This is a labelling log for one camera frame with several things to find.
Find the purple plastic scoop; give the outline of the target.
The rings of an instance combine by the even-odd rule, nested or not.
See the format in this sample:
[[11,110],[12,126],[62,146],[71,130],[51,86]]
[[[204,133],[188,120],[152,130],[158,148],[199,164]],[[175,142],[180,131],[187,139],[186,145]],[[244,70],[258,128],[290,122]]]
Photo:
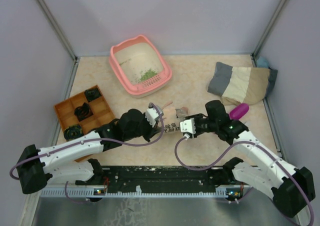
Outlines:
[[240,120],[248,111],[250,107],[246,103],[241,103],[232,109],[229,113],[231,120]]

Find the black part in tray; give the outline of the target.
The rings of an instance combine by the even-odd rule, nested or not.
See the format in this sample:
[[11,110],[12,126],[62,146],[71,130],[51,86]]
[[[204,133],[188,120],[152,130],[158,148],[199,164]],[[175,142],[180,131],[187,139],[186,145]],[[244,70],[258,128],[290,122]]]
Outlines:
[[88,102],[92,102],[102,96],[100,90],[97,87],[85,90],[84,95]]

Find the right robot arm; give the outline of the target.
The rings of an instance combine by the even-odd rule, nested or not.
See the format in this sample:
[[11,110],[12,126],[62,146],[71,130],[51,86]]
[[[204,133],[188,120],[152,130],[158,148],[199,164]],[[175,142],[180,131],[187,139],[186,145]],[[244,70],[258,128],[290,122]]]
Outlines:
[[215,133],[218,138],[251,159],[251,166],[239,158],[233,158],[223,171],[229,184],[237,181],[250,185],[272,200],[286,217],[295,217],[302,209],[311,206],[315,198],[313,175],[306,167],[297,168],[276,155],[254,136],[249,128],[226,113],[219,100],[205,104],[207,114],[189,116],[182,123],[192,138],[203,133]]

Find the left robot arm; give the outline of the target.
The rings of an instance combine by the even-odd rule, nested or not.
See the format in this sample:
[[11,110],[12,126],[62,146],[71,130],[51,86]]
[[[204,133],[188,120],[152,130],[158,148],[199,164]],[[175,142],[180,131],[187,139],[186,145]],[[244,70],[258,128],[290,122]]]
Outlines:
[[104,172],[96,159],[82,163],[76,160],[85,156],[102,153],[122,145],[133,146],[130,141],[144,138],[145,146],[159,141],[164,133],[164,113],[158,106],[151,105],[146,112],[130,109],[120,118],[112,120],[93,129],[88,134],[60,145],[36,148],[29,145],[24,148],[10,176],[20,182],[22,193],[36,193],[49,184],[73,182],[77,185],[99,184],[103,181]]

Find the grey beige folded cloth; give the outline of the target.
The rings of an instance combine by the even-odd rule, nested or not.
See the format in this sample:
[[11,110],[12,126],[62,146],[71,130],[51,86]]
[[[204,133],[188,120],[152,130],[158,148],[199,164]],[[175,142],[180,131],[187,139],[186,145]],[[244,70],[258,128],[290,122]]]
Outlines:
[[255,105],[274,89],[278,71],[265,67],[237,67],[217,62],[207,92],[225,105]]

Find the blue cloth in corner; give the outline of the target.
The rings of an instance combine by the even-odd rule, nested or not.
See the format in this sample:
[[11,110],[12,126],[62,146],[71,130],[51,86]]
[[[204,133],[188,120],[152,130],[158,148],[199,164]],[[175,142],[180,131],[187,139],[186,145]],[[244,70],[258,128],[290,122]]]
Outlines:
[[271,68],[269,61],[266,58],[262,57],[262,56],[260,56],[256,60],[256,67],[257,68],[263,68],[263,69],[270,69]]

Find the beige cat litter bag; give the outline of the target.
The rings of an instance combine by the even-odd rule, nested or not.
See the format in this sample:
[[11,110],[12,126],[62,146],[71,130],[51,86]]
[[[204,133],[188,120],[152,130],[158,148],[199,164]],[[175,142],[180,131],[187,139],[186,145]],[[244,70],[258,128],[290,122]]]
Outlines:
[[164,133],[180,132],[180,122],[184,121],[189,115],[189,109],[186,106],[176,107],[172,101],[168,101],[162,106]]

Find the pink litter box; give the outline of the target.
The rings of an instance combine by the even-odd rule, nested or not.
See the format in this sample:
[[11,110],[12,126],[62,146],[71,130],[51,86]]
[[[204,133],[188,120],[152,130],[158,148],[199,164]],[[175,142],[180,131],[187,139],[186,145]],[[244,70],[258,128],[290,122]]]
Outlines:
[[[109,64],[123,88],[136,98],[143,98],[163,88],[173,75],[157,48],[142,34],[112,46]],[[149,68],[156,70],[157,75],[137,83],[139,72]]]

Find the green litter pellets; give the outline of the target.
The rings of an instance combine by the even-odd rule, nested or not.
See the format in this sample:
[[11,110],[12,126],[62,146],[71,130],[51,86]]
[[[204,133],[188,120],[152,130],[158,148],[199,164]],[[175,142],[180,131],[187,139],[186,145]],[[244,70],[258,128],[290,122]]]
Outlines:
[[152,68],[149,68],[147,70],[141,70],[137,76],[137,79],[135,80],[136,83],[144,82],[154,76],[156,76],[158,72]]

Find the black part front tray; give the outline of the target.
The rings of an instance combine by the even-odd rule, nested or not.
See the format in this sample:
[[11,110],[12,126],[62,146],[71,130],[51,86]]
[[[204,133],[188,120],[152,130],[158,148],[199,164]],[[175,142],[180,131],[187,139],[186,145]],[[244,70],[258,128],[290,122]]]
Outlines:
[[75,125],[69,126],[63,132],[63,136],[64,136],[66,141],[70,141],[70,140],[74,140],[74,139],[80,138],[83,135],[84,134],[83,134],[82,128],[81,128],[81,126],[79,124],[75,124]]

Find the orange compartment tray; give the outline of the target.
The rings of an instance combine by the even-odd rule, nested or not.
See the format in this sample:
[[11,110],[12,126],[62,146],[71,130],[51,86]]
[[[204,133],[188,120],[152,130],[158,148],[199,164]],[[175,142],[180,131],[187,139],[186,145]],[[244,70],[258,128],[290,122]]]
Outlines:
[[87,101],[84,90],[54,106],[63,134],[68,127],[79,124],[84,136],[116,118],[99,86],[95,85],[88,89],[95,87],[99,89],[101,97],[91,102]]

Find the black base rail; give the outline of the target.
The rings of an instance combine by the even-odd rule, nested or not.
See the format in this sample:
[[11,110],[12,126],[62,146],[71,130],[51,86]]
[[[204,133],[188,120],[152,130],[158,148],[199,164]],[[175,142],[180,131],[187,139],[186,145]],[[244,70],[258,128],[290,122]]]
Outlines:
[[87,181],[77,180],[77,186],[102,186],[108,193],[216,193],[227,186],[227,196],[240,198],[245,184],[236,181],[223,167],[189,170],[182,166],[104,166],[97,176]]

